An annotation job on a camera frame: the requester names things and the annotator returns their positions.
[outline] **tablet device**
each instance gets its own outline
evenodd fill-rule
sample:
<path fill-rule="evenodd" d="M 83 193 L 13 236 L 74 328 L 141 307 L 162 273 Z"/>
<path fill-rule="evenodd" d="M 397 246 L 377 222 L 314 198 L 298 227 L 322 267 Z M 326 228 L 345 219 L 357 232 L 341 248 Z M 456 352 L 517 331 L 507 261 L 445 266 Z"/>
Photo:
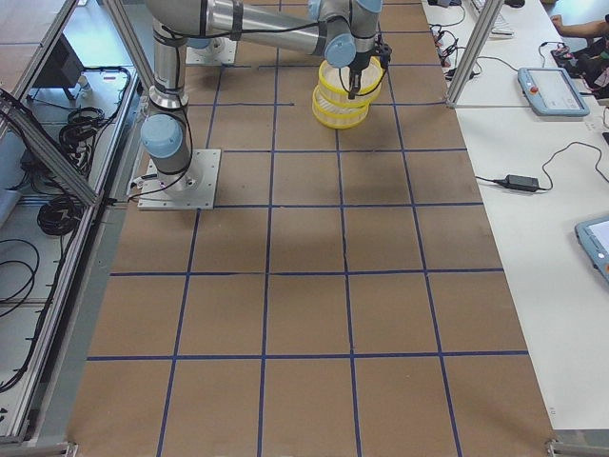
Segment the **tablet device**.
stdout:
<path fill-rule="evenodd" d="M 539 116 L 582 117 L 590 113 L 565 69 L 519 69 L 518 81 Z"/>
<path fill-rule="evenodd" d="M 609 281 L 609 216 L 577 224 L 575 233 L 594 268 Z"/>

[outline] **power adapter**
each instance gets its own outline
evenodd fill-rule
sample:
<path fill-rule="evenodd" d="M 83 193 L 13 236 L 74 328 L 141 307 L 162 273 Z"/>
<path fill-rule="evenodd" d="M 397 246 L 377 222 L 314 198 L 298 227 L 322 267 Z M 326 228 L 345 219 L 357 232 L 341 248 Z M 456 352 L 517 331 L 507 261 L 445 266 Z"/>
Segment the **power adapter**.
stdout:
<path fill-rule="evenodd" d="M 542 190 L 542 188 L 540 188 L 539 180 L 537 178 L 531 178 L 530 176 L 508 174 L 504 179 L 493 179 L 492 182 L 506 189 L 522 190 L 523 192 L 537 192 L 538 190 Z"/>

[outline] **yellow bucket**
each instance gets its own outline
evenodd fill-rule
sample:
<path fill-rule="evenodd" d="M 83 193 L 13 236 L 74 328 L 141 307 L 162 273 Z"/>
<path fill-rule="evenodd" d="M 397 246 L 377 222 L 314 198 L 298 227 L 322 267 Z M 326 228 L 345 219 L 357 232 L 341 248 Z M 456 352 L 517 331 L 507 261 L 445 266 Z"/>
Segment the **yellow bucket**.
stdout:
<path fill-rule="evenodd" d="M 327 101 L 334 105 L 345 108 L 363 107 L 369 105 L 377 99 L 381 93 L 381 79 L 383 78 L 383 69 L 379 59 L 373 57 L 370 59 L 370 65 L 362 72 L 362 88 L 360 93 L 362 96 L 355 97 L 354 100 L 349 100 L 348 92 L 343 89 L 349 84 L 349 70 L 344 68 L 341 72 L 338 69 L 330 66 L 326 61 L 323 61 L 319 69 L 319 88 L 320 94 Z"/>
<path fill-rule="evenodd" d="M 346 108 L 334 105 L 322 97 L 321 88 L 313 90 L 313 115 L 331 129 L 350 129 L 358 126 L 368 114 L 368 105 Z"/>

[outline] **blue joint cap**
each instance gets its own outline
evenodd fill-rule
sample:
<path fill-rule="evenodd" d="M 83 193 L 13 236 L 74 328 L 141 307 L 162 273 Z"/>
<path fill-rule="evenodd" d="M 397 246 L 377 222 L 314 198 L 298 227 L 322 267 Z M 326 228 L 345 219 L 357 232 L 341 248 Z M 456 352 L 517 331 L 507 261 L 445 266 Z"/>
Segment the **blue joint cap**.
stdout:
<path fill-rule="evenodd" d="M 211 38 L 189 38 L 188 46 L 196 50 L 204 50 L 211 43 Z"/>
<path fill-rule="evenodd" d="M 317 21 L 320 18 L 322 0 L 308 0 L 308 18 Z"/>
<path fill-rule="evenodd" d="M 363 9 L 377 14 L 383 9 L 383 0 L 355 0 Z"/>
<path fill-rule="evenodd" d="M 142 143 L 148 153 L 156 159 L 167 159 L 182 145 L 182 129 L 178 121 L 166 114 L 149 117 L 140 132 Z"/>
<path fill-rule="evenodd" d="M 332 67 L 341 69 L 353 62 L 355 54 L 355 39 L 350 33 L 341 33 L 327 44 L 324 57 Z"/>

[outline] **white keyboard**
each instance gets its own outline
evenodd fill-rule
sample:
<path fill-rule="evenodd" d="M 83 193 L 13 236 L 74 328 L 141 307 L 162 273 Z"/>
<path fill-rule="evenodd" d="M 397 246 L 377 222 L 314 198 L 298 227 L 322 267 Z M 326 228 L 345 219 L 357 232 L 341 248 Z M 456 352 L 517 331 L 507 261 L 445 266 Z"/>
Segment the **white keyboard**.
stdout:
<path fill-rule="evenodd" d="M 486 0 L 469 0 L 470 5 L 473 7 L 472 9 L 476 13 L 476 15 L 480 16 L 482 8 L 484 8 L 484 3 Z M 505 18 L 499 13 L 497 19 L 495 20 L 495 25 L 493 29 L 491 29 L 491 38 L 512 38 L 514 36 L 514 30 L 511 28 L 509 23 L 505 20 Z"/>

